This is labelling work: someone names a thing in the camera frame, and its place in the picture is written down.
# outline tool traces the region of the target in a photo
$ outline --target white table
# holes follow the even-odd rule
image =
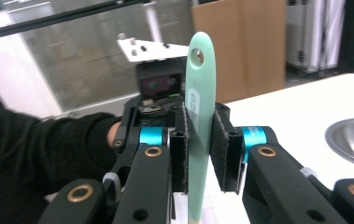
[[[327,145],[325,132],[343,119],[354,118],[354,74],[330,77],[227,104],[237,126],[270,126],[278,142],[303,166],[310,167],[329,189],[339,179],[354,178],[354,163]],[[219,192],[208,167],[202,223],[249,223],[241,195]],[[177,198],[182,210],[185,198]],[[180,218],[173,223],[187,223]]]

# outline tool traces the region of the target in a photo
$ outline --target cardboard box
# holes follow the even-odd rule
[[[196,32],[211,37],[217,61],[217,102],[285,86],[286,4],[220,0],[192,8]]]

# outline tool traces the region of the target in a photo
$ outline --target black rod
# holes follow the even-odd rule
[[[51,15],[48,17],[43,17],[31,21],[19,22],[17,24],[0,27],[0,37],[6,35],[15,35],[17,33],[38,29],[44,26],[50,26],[64,21],[72,21],[79,18],[95,15],[101,12],[106,12],[121,7],[128,7],[143,2],[145,1],[143,0],[111,1],[106,3],[100,3],[94,6],[62,12],[56,15]]]

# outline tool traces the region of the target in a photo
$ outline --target person's arm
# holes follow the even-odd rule
[[[54,192],[76,178],[101,180],[116,154],[109,130],[119,121],[98,113],[81,119],[39,119],[0,107],[0,173]]]

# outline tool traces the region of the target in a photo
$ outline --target black sleeve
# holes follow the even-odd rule
[[[0,107],[0,173],[44,193],[77,178],[101,180],[116,160],[106,134],[117,121],[98,113],[41,122]]]

